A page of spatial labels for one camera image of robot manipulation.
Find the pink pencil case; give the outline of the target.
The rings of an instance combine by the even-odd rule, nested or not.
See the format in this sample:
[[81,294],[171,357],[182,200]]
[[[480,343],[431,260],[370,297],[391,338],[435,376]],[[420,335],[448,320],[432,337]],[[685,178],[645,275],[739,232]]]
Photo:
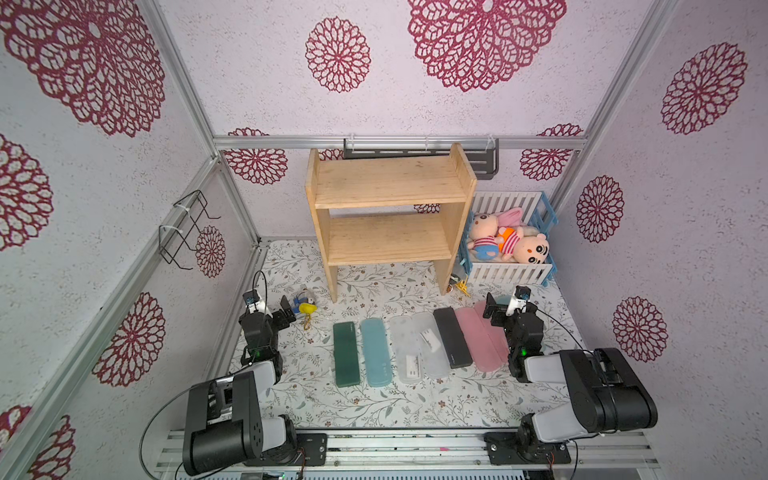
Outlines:
[[459,308],[455,313],[477,370],[482,373],[497,371],[503,362],[486,331],[483,319],[475,309],[469,307]]
[[493,326],[491,324],[490,319],[486,319],[483,317],[485,307],[486,307],[486,302],[482,300],[477,302],[474,305],[474,310],[480,317],[480,321],[482,323],[483,329],[488,335],[496,354],[501,360],[501,364],[506,365],[508,363],[509,347],[507,344],[504,329],[502,327]]

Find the black pencil case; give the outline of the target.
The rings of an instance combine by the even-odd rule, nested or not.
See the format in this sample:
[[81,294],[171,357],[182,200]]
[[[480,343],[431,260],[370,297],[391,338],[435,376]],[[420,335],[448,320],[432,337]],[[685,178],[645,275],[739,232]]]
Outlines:
[[451,369],[465,368],[473,364],[473,359],[465,336],[458,322],[455,310],[451,307],[433,311],[443,346]]

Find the dark green pencil case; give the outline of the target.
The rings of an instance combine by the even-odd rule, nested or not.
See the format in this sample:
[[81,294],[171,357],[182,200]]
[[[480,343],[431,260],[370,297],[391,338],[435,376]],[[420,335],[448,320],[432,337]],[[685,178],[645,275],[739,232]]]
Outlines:
[[353,322],[333,325],[334,373],[339,388],[360,384],[357,336]]

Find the frosted white pencil case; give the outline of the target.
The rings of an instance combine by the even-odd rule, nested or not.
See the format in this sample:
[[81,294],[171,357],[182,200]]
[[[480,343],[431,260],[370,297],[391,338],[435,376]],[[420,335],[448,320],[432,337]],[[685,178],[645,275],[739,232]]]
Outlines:
[[412,318],[393,317],[389,328],[399,380],[404,384],[419,383],[422,380],[420,337]]
[[435,318],[430,312],[419,312],[412,317],[417,338],[421,344],[421,357],[425,375],[433,380],[450,375],[450,364]]

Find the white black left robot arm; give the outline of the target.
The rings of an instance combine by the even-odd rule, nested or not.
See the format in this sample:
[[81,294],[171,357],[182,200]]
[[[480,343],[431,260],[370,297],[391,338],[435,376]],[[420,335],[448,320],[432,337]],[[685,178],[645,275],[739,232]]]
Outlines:
[[198,383],[188,393],[182,466],[189,475],[249,461],[288,464],[299,455],[290,418],[266,418],[260,408],[260,397],[280,377],[278,326],[259,311],[243,314],[239,323],[246,338],[245,366]]

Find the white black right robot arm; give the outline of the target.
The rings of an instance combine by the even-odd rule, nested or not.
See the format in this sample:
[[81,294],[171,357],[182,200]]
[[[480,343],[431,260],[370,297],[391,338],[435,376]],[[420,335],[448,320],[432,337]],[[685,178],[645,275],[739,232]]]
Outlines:
[[327,312],[282,338],[267,408],[353,455],[475,436],[495,465],[570,464],[579,444],[658,420],[620,350],[567,347],[571,338],[534,304],[494,298],[385,318]]

